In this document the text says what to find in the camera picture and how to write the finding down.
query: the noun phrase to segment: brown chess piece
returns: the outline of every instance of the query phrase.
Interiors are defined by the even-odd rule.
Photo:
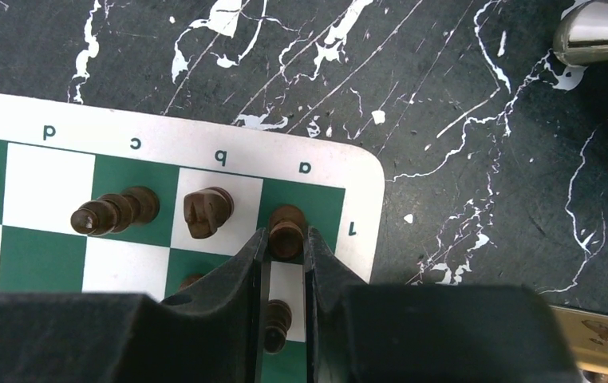
[[[130,225],[144,225],[160,210],[158,196],[144,186],[127,188],[120,194],[105,194],[84,203],[71,216],[71,225],[79,234],[120,233]]]
[[[215,234],[233,212],[234,200],[222,188],[206,188],[184,197],[184,220],[196,239]]]
[[[180,283],[180,288],[177,290],[182,291],[182,290],[186,289],[187,287],[198,282],[198,280],[204,276],[205,276],[205,274],[201,274],[201,273],[187,275],[187,277],[182,281],[182,283]]]
[[[274,299],[266,305],[264,351],[279,353],[285,347],[287,331],[292,325],[292,310],[284,301]]]
[[[269,217],[269,252],[279,261],[290,261],[304,251],[306,217],[293,205],[283,205]]]

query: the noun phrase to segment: table surface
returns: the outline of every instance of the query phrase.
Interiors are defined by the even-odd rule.
[[[0,93],[362,146],[386,178],[373,282],[608,314],[608,63],[550,51],[574,5],[0,0]]]

